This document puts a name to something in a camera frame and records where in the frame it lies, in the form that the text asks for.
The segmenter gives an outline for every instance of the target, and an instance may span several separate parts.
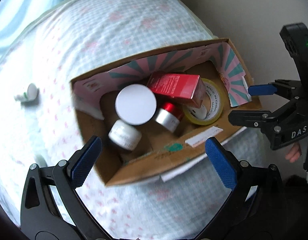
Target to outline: white paper edge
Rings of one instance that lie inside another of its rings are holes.
[[[234,133],[232,136],[230,136],[227,139],[225,139],[224,141],[222,141],[220,144],[224,146],[231,139],[233,139],[235,136],[237,136],[241,132],[245,131],[246,129],[247,129],[247,127],[240,128],[236,133]],[[206,157],[207,157],[206,153],[203,153],[202,155],[199,155],[198,157],[190,160],[189,162],[186,162],[185,164],[183,164],[181,166],[178,166],[178,167],[176,167],[176,168],[174,168],[170,171],[166,171],[166,172],[160,174],[161,180],[163,182],[166,182],[170,179],[173,179],[177,175],[180,175],[180,174],[184,173],[185,171],[188,171],[191,167],[193,167],[195,164],[199,163],[201,160],[205,159]]]

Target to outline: bed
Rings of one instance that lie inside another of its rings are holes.
[[[19,226],[29,166],[55,165],[83,146],[72,78],[144,51],[213,37],[179,0],[65,0],[32,22],[0,60],[0,204],[11,220]],[[13,95],[31,82],[39,87],[37,100],[15,102]],[[263,137],[256,129],[242,130],[225,148],[239,160],[264,166]],[[230,190],[208,158],[185,170],[164,181],[105,188],[92,169],[77,192],[115,238],[191,238]]]

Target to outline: black device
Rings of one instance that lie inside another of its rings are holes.
[[[233,110],[228,115],[232,125],[260,128],[272,150],[308,136],[308,29],[303,23],[286,25],[280,36],[294,59],[300,81],[278,79],[266,85],[250,86],[248,92],[251,96],[276,94],[290,101],[273,113]],[[308,171],[308,150],[304,170]]]
[[[281,239],[292,222],[280,173],[238,161],[215,139],[205,144],[209,159],[223,184],[232,189],[227,200],[208,225],[193,239],[247,240]],[[53,167],[29,168],[21,203],[21,231],[30,240],[116,240],[89,213],[78,194],[80,187],[102,151],[102,141],[93,136],[68,160]],[[59,195],[76,226],[62,219],[50,185]],[[248,208],[245,200],[251,186],[258,185]]]

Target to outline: white round lid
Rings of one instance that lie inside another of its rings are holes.
[[[120,119],[131,125],[148,122],[156,111],[154,93],[146,86],[132,84],[119,92],[115,109]]]

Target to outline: finger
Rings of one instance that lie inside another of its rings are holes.
[[[293,157],[290,158],[289,162],[293,163],[297,161],[299,157],[300,157],[300,152],[297,152]]]
[[[292,148],[289,150],[289,152],[286,154],[285,159],[289,160],[291,157],[293,157],[295,155],[295,153],[297,153],[299,150],[299,144],[298,143],[294,143],[294,145],[292,146]]]

